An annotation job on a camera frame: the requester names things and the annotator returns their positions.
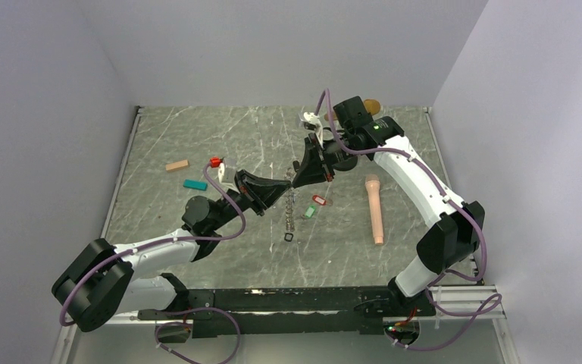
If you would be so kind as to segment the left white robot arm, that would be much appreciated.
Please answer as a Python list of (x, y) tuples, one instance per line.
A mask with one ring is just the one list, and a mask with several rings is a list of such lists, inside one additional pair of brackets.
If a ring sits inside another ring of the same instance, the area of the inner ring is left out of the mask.
[(189, 308), (189, 290), (164, 268), (209, 256), (224, 240), (218, 229), (235, 218), (245, 221), (249, 209), (263, 215), (292, 187), (289, 180), (244, 170), (234, 181), (236, 189), (223, 190), (220, 199), (190, 198), (183, 226), (169, 234), (138, 243), (113, 245), (104, 238), (89, 243), (52, 286), (61, 325), (88, 332), (114, 315), (145, 309), (180, 317)]

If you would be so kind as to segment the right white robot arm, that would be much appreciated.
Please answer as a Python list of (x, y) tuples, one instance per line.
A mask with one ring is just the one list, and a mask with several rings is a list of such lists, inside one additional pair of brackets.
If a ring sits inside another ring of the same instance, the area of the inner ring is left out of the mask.
[(395, 314), (408, 314), (417, 295), (453, 274), (457, 262), (476, 251), (487, 254), (482, 205), (465, 202), (446, 186), (391, 117), (375, 118), (356, 96), (333, 106), (326, 118), (318, 111), (303, 112), (299, 124), (310, 133), (302, 160), (294, 163), (293, 187), (331, 182), (336, 171), (352, 169), (364, 155), (388, 173), (421, 213), (427, 233), (408, 267), (389, 284), (387, 302)]

